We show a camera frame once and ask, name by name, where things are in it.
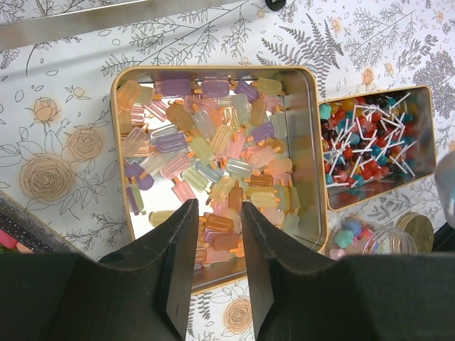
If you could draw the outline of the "clear glass jar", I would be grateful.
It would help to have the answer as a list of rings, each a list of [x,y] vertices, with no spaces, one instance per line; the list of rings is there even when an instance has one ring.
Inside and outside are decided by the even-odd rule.
[[[325,255],[335,261],[350,255],[417,254],[414,239],[392,225],[348,217],[332,229]]]

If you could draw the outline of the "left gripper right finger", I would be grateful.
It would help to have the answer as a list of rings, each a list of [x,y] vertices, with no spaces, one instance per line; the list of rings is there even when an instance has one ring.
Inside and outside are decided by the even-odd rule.
[[[327,258],[251,203],[242,232],[257,340],[453,340],[454,255]]]

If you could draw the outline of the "dark tin with star candies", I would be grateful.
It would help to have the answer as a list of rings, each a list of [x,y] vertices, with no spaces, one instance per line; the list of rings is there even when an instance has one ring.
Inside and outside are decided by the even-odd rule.
[[[1,193],[1,230],[33,252],[76,252],[70,242]]]

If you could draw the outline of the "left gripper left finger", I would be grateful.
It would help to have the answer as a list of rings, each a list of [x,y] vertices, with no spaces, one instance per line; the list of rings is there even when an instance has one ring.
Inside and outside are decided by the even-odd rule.
[[[199,209],[93,261],[79,253],[1,256],[2,340],[183,340]]]

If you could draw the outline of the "gold tin with lollipops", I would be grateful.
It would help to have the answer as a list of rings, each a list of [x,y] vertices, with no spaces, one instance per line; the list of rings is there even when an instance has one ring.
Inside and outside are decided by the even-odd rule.
[[[318,107],[328,208],[342,210],[432,175],[432,93],[418,85]]]

